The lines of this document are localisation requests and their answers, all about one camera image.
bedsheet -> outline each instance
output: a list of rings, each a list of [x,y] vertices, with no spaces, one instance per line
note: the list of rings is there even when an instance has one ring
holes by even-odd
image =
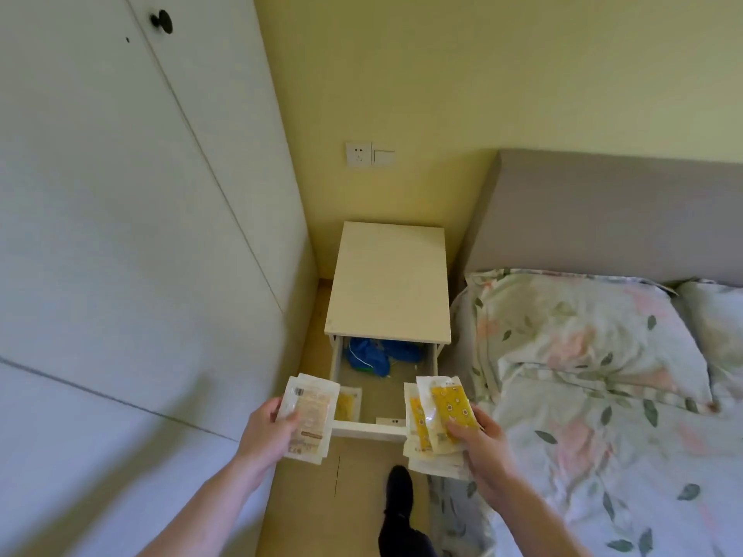
[[[525,365],[498,390],[473,373],[465,290],[441,374],[458,374],[505,430],[519,467],[594,555],[732,557],[743,547],[743,410],[678,406],[540,379]],[[521,555],[474,483],[431,477],[442,557]]]

yellow wall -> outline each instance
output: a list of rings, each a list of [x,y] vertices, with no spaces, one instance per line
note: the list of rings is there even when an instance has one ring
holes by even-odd
[[[451,261],[499,147],[743,160],[743,0],[255,3],[322,277],[346,219],[443,226]]]

black knob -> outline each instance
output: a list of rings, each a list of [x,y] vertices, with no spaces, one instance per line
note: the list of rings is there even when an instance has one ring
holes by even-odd
[[[168,35],[173,32],[173,22],[171,21],[168,12],[164,9],[161,9],[157,15],[151,13],[149,15],[149,22],[155,29],[157,29],[158,27],[162,27],[163,31],[166,32]]]

floor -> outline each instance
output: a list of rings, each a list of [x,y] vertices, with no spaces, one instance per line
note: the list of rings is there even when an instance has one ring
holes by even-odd
[[[300,372],[327,377],[330,342],[324,334],[330,281],[321,280]],[[334,438],[322,465],[283,459],[276,467],[258,557],[378,557],[384,486],[392,466],[405,465],[400,443]],[[411,472],[415,505],[411,524],[428,532],[426,476]]]

headboard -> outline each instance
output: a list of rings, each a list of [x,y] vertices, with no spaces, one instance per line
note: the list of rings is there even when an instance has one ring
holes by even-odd
[[[452,291],[499,267],[743,285],[743,165],[500,150]]]

